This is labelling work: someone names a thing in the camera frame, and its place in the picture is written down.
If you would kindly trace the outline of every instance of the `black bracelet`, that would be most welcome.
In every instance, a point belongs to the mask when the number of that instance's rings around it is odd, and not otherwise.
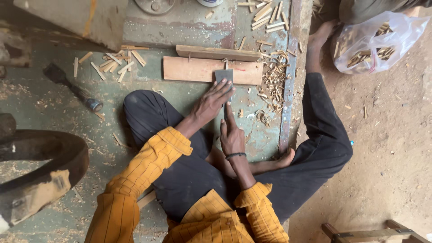
[[[225,159],[228,160],[228,159],[231,159],[234,156],[242,156],[242,155],[244,155],[246,157],[245,153],[232,153],[232,154],[228,155],[227,157],[225,157]]]

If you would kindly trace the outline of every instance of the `clear plastic bag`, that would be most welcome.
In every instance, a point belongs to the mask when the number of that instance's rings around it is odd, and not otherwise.
[[[413,46],[425,30],[430,17],[407,17],[403,13],[386,11],[356,25],[344,26],[338,38],[332,41],[333,62],[345,74],[373,74],[389,69]],[[393,32],[375,36],[377,30],[388,22]],[[388,60],[377,55],[377,48],[394,50]],[[371,57],[348,67],[351,58],[359,51],[371,51]]]

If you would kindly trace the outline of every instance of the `shirt cuff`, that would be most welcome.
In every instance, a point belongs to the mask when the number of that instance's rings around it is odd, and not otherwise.
[[[258,203],[271,192],[272,184],[255,183],[251,188],[242,191],[234,201],[234,205],[238,208],[244,208]]]
[[[174,128],[167,127],[158,132],[158,135],[178,152],[184,155],[192,153],[191,141]]]

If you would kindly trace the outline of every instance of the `shirt sleeve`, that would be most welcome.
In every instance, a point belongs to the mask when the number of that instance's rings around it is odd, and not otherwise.
[[[133,242],[133,230],[140,219],[137,198],[182,154],[190,155],[191,142],[168,127],[151,139],[115,176],[97,197],[98,206],[85,243]]]
[[[288,242],[288,234],[283,230],[267,195],[272,184],[255,183],[242,191],[234,201],[238,208],[246,208],[246,217],[257,242]]]

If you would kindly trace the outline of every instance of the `wooden chair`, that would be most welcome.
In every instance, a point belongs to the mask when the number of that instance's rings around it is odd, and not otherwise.
[[[430,243],[413,230],[394,220],[387,220],[385,230],[339,232],[331,224],[322,224],[324,233],[331,239],[331,243],[373,242],[384,240],[402,240],[402,243]]]

